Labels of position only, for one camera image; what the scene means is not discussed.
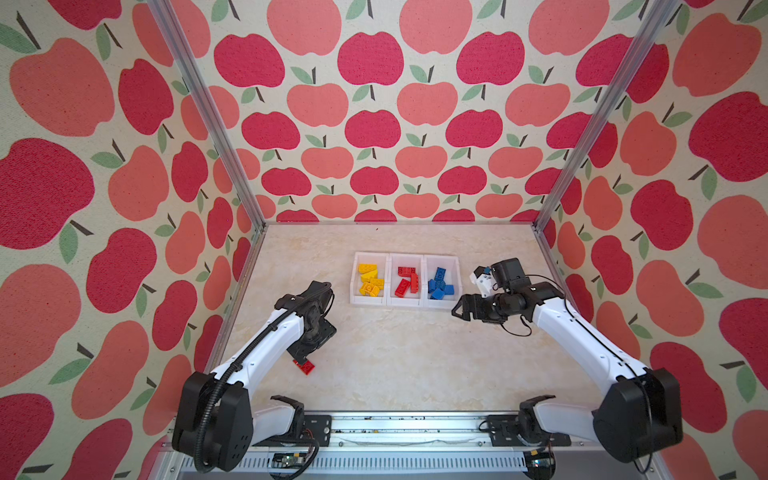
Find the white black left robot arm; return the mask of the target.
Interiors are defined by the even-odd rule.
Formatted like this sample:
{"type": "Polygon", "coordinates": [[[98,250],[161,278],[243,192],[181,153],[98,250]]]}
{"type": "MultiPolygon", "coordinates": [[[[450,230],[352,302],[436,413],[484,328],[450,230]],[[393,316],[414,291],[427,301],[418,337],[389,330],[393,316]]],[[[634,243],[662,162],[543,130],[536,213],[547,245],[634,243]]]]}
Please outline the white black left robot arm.
{"type": "Polygon", "coordinates": [[[201,474],[233,470],[254,444],[272,441],[305,447],[304,456],[282,458],[286,473],[274,479],[295,479],[317,458],[320,442],[305,427],[304,404],[274,395],[272,407],[254,412],[254,393],[283,353],[300,367],[337,329],[327,320],[335,295],[329,282],[313,281],[299,294],[279,298],[263,327],[227,362],[209,373],[195,372],[185,381],[173,428],[172,447],[188,455],[201,474]]]}

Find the white bin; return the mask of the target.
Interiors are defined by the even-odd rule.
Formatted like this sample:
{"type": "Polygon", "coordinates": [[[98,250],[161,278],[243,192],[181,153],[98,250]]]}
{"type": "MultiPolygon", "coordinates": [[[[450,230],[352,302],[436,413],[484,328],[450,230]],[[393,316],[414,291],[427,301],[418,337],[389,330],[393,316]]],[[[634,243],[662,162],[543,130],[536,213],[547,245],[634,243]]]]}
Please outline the white bin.
{"type": "Polygon", "coordinates": [[[350,281],[350,303],[358,306],[386,306],[391,287],[389,267],[388,253],[357,252],[350,281]]]}
{"type": "Polygon", "coordinates": [[[391,307],[421,308],[426,292],[423,256],[416,254],[392,253],[387,273],[390,287],[386,303],[391,307]]]}
{"type": "Polygon", "coordinates": [[[423,307],[450,311],[463,294],[457,256],[425,255],[422,261],[423,307]]]}

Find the yellow curved brick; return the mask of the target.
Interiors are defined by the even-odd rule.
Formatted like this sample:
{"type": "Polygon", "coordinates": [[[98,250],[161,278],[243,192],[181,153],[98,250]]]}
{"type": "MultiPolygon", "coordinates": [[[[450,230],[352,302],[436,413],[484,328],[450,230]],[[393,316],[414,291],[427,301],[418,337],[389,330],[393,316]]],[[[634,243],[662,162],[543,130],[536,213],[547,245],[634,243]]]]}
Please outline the yellow curved brick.
{"type": "Polygon", "coordinates": [[[361,280],[366,283],[370,282],[371,279],[378,278],[378,271],[372,270],[370,272],[364,273],[361,275],[361,280]]]}
{"type": "Polygon", "coordinates": [[[376,264],[359,264],[358,265],[358,272],[361,275],[368,274],[370,272],[374,272],[378,270],[378,266],[376,264]]]}

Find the aluminium corner post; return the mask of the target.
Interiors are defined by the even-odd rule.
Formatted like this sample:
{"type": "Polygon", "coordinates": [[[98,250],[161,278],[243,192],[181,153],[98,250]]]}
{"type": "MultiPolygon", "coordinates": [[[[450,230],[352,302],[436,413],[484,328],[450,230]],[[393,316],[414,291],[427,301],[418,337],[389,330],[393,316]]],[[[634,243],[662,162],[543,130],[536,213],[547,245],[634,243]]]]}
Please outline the aluminium corner post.
{"type": "Polygon", "coordinates": [[[250,188],[244,167],[239,155],[232,145],[223,118],[219,113],[216,102],[210,93],[208,85],[204,81],[193,55],[184,29],[172,6],[171,1],[149,1],[153,17],[158,25],[166,45],[181,72],[183,80],[195,102],[201,119],[209,133],[209,137],[220,158],[223,161],[234,189],[244,205],[255,230],[263,234],[266,230],[266,222],[255,195],[250,188]]]}
{"type": "Polygon", "coordinates": [[[612,112],[619,105],[627,91],[631,81],[637,75],[638,70],[651,51],[660,33],[666,27],[667,22],[673,17],[675,10],[682,4],[681,1],[659,0],[654,1],[642,20],[640,28],[631,41],[626,54],[619,63],[617,71],[611,82],[606,87],[605,94],[597,103],[597,108],[583,131],[577,146],[568,155],[560,176],[555,182],[550,194],[533,223],[535,234],[542,234],[556,207],[561,203],[562,197],[575,178],[580,165],[585,161],[588,153],[602,133],[612,112]]]}

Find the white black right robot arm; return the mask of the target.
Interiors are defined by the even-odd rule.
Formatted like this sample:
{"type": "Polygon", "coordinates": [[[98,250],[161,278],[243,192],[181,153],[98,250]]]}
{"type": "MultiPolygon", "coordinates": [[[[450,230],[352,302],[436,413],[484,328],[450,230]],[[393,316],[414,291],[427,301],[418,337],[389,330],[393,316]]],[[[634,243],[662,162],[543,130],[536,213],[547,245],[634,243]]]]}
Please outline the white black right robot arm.
{"type": "Polygon", "coordinates": [[[525,444],[540,445],[553,434],[564,434],[597,442],[614,459],[630,463],[682,442],[678,380],[614,344],[554,285],[529,284],[493,296],[465,294],[451,313],[497,325],[520,317],[552,337],[602,393],[597,407],[557,403],[551,395],[521,403],[516,430],[525,444]]]}

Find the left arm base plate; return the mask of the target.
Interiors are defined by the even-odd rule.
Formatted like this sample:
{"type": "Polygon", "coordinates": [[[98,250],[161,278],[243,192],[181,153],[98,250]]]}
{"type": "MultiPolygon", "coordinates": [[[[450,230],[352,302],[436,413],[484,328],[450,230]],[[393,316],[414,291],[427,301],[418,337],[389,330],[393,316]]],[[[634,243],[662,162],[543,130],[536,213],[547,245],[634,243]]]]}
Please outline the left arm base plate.
{"type": "Polygon", "coordinates": [[[332,431],[331,415],[305,414],[300,427],[293,425],[283,435],[272,436],[258,443],[254,447],[277,446],[308,446],[311,440],[315,440],[320,447],[328,447],[332,431]]]}

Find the right aluminium corner post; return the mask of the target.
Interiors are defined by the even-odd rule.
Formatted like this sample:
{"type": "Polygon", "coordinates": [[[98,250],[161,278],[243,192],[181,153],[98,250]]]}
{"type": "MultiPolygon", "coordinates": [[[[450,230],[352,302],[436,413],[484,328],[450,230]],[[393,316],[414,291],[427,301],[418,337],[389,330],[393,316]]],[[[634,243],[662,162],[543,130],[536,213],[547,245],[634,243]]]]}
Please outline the right aluminium corner post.
{"type": "Polygon", "coordinates": [[[611,82],[606,87],[605,94],[597,103],[597,108],[583,131],[577,146],[568,155],[560,176],[555,182],[550,194],[533,223],[535,234],[542,234],[556,207],[561,203],[562,197],[575,178],[580,165],[585,161],[588,153],[602,133],[612,112],[619,105],[627,91],[631,81],[637,75],[638,70],[651,51],[660,33],[666,27],[667,22],[673,17],[675,10],[682,4],[681,1],[659,0],[654,1],[642,20],[640,28],[631,41],[626,54],[619,63],[617,71],[611,82]]]}

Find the left aluminium corner post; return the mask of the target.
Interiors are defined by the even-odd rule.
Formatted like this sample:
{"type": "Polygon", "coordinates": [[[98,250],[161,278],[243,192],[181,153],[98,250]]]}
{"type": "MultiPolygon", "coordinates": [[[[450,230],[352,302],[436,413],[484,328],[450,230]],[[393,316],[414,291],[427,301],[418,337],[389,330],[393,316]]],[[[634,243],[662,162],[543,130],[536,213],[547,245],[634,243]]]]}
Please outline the left aluminium corner post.
{"type": "Polygon", "coordinates": [[[153,17],[158,25],[166,45],[181,72],[183,80],[195,102],[201,119],[209,133],[209,137],[220,158],[223,161],[234,189],[244,205],[255,230],[263,234],[266,230],[266,222],[255,195],[250,188],[244,167],[239,155],[232,145],[223,118],[219,113],[216,102],[210,93],[208,85],[204,81],[193,55],[184,29],[172,6],[171,1],[149,1],[153,17]]]}

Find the aluminium front rail frame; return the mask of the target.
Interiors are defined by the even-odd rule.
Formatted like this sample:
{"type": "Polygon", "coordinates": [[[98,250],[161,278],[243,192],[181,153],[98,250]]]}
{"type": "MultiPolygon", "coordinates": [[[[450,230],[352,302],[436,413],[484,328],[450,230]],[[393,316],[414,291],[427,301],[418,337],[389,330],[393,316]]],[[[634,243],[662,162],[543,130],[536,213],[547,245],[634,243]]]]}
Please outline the aluminium front rail frame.
{"type": "Polygon", "coordinates": [[[492,432],[487,411],[314,411],[320,448],[304,479],[669,479],[659,455],[628,464],[599,444],[541,447],[492,432]]]}

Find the red long brick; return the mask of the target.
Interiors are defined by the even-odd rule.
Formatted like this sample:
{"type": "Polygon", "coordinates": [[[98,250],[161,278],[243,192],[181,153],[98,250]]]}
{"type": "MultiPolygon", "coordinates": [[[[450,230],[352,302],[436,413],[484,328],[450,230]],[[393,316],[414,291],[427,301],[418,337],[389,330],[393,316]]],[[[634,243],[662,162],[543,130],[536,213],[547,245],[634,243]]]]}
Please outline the red long brick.
{"type": "Polygon", "coordinates": [[[412,273],[410,276],[410,292],[416,294],[419,292],[420,281],[416,273],[412,273]]]}

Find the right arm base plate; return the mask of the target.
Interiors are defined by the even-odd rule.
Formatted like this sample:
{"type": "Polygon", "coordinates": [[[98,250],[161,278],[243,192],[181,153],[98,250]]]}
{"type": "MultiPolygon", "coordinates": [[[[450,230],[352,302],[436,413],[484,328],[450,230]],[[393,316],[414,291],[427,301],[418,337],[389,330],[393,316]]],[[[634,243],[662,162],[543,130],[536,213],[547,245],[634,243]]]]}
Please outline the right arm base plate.
{"type": "Polygon", "coordinates": [[[561,433],[533,433],[526,439],[520,429],[516,414],[488,415],[478,426],[478,431],[487,434],[493,447],[569,447],[571,437],[561,433]]]}

